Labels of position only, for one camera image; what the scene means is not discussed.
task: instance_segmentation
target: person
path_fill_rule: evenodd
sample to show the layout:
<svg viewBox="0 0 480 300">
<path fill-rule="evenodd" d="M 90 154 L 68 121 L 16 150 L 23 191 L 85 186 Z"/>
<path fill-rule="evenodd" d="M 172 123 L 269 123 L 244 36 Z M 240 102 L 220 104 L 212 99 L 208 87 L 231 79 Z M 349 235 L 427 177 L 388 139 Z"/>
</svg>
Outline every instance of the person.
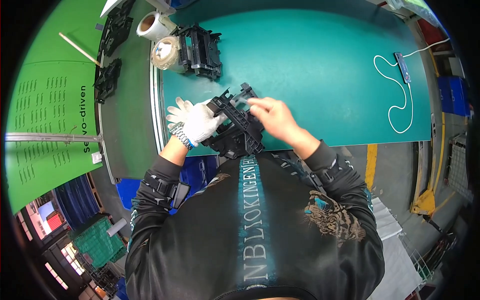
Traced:
<svg viewBox="0 0 480 300">
<path fill-rule="evenodd" d="M 189 148 L 226 119 L 213 117 L 207 102 L 193 106 L 177 98 L 179 108 L 168 108 L 176 135 L 132 200 L 129 299 L 368 298 L 384 275 L 370 192 L 353 167 L 302 129 L 281 101 L 248 103 L 321 188 L 302 180 L 297 161 L 262 152 L 226 161 L 203 192 L 169 214 L 168 191 L 152 179 L 175 186 Z"/>
</svg>

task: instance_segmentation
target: metal watch band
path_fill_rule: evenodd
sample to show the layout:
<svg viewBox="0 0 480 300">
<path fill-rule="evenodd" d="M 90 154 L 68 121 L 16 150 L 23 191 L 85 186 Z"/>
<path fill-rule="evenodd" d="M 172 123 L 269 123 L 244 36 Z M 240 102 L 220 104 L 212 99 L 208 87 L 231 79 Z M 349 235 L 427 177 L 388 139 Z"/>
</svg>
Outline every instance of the metal watch band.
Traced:
<svg viewBox="0 0 480 300">
<path fill-rule="evenodd" d="M 182 142 L 182 144 L 187 147 L 188 150 L 192 150 L 192 144 L 188 140 L 187 136 L 183 133 L 183 125 L 185 125 L 185 123 L 178 122 L 168 132 L 171 135 L 175 135 Z"/>
</svg>

